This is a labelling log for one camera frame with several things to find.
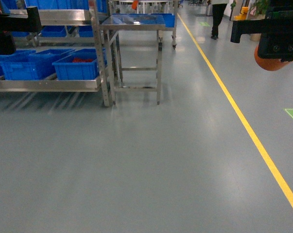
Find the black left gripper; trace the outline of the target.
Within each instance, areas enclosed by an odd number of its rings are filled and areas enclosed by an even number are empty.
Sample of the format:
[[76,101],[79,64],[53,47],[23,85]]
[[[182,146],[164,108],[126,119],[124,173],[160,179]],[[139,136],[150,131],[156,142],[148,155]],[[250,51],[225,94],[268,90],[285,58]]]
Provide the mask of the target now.
[[[26,8],[26,15],[4,14],[0,6],[0,31],[32,32],[42,30],[42,24],[38,8],[30,6]],[[11,33],[0,33],[0,55],[11,55],[16,52],[16,45]]]

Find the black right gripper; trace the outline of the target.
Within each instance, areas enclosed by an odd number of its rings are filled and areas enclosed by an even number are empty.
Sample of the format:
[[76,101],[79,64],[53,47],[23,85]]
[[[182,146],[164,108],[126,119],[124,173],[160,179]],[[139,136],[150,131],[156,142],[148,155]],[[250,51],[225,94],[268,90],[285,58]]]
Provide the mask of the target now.
[[265,19],[235,20],[230,42],[240,43],[243,34],[262,33],[258,57],[293,61],[293,0],[271,0]]

